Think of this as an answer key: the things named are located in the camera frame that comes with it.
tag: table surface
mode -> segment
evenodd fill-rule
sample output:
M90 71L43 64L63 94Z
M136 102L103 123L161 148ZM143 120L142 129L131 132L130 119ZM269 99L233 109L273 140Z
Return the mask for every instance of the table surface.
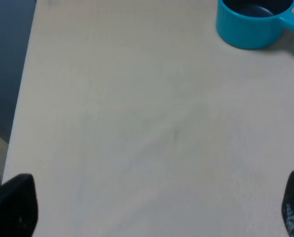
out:
M35 237L286 237L294 34L240 50L216 0L39 0L4 180Z

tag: blue handle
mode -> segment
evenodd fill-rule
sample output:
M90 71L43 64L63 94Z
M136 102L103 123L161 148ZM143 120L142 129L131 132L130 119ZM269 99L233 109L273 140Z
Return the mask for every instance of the blue handle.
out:
M294 31L294 14L291 11L284 12L280 20L285 28Z

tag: blue mug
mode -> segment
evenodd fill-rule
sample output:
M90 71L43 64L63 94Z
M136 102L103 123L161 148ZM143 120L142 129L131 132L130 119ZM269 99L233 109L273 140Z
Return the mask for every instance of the blue mug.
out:
M216 29L238 48L267 47L284 29L294 31L294 0L218 0Z

